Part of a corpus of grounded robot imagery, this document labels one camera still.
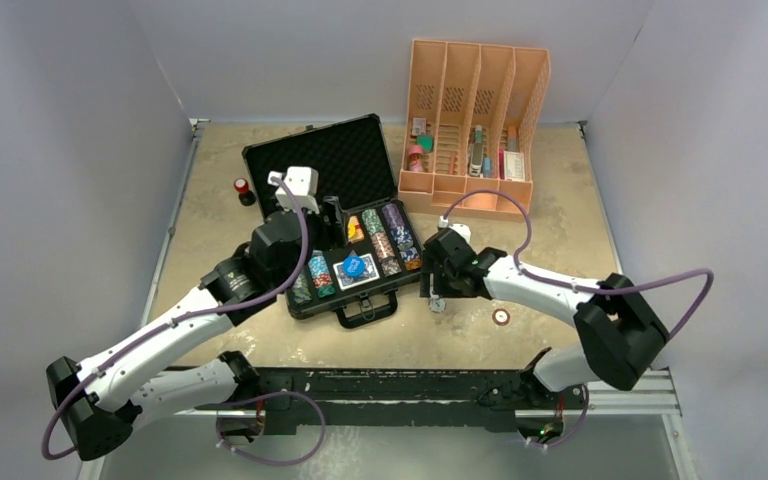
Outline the red playing card deck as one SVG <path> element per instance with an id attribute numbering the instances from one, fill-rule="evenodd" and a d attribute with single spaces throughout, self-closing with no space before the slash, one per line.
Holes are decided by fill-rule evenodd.
<path id="1" fill-rule="evenodd" d="M 347 222 L 347 241 L 349 244 L 355 244 L 365 239 L 361 222 L 356 215 L 349 217 Z"/>

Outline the blue round button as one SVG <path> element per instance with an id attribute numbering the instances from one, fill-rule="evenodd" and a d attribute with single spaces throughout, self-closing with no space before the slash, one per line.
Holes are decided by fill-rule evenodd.
<path id="1" fill-rule="evenodd" d="M 342 262 L 343 272 L 350 278 L 361 276 L 366 270 L 363 258 L 357 255 L 349 255 Z"/>

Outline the blue playing card deck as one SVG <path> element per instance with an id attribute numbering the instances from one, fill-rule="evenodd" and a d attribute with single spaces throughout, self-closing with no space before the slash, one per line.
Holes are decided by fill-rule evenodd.
<path id="1" fill-rule="evenodd" d="M 349 289 L 358 287 L 360 285 L 377 281 L 380 278 L 380 274 L 378 272 L 378 269 L 375 265 L 374 259 L 372 258 L 371 254 L 364 254 L 364 255 L 357 255 L 357 256 L 360 256 L 361 258 L 363 258 L 366 263 L 365 272 L 357 278 L 350 278 L 343 272 L 343 268 L 342 268 L 343 260 L 333 265 L 333 269 L 337 278 L 338 287 L 343 291 L 347 291 Z"/>

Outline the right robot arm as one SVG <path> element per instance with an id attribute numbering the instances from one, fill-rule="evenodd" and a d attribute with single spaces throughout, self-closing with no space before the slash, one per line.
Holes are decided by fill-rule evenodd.
<path id="1" fill-rule="evenodd" d="M 540 352 L 522 371 L 521 392 L 536 407 L 560 391 L 602 381 L 630 391 L 666 346 L 669 334 L 630 280 L 612 274 L 576 279 L 526 264 L 503 250 L 475 252 L 452 228 L 436 232 L 422 252 L 424 298 L 484 298 L 518 304 L 572 326 L 578 341 Z"/>

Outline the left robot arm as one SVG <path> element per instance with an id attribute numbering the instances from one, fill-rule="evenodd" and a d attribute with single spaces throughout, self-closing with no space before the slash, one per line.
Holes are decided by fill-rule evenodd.
<path id="1" fill-rule="evenodd" d="M 166 369 L 195 347 L 274 304 L 300 277 L 320 222 L 311 194 L 282 191 L 281 208 L 255 235 L 269 234 L 220 262 L 176 305 L 125 340 L 81 361 L 61 357 L 46 369 L 53 417 L 41 454 L 58 460 L 107 455 L 136 430 L 196 407 L 244 409 L 269 398 L 256 369 L 239 351 L 200 367 Z"/>

